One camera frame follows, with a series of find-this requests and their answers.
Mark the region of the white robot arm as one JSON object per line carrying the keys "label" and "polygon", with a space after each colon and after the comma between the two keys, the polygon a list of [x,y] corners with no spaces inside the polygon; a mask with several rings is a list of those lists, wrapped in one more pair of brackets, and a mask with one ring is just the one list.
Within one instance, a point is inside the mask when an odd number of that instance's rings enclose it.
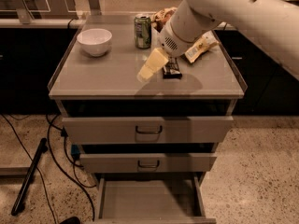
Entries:
{"label": "white robot arm", "polygon": [[150,54],[137,79],[151,79],[221,22],[231,24],[299,79],[299,7],[281,0],[183,0],[159,33],[160,47]]}

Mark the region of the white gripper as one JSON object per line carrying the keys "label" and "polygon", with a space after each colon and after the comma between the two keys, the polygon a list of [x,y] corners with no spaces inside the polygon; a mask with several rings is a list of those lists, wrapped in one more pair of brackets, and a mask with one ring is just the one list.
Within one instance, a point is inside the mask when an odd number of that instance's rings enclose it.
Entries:
{"label": "white gripper", "polygon": [[162,48],[156,48],[151,52],[137,74],[137,79],[140,82],[150,80],[160,71],[169,62],[168,55],[179,57],[187,50],[187,44],[175,35],[169,21],[159,33],[159,41]]}

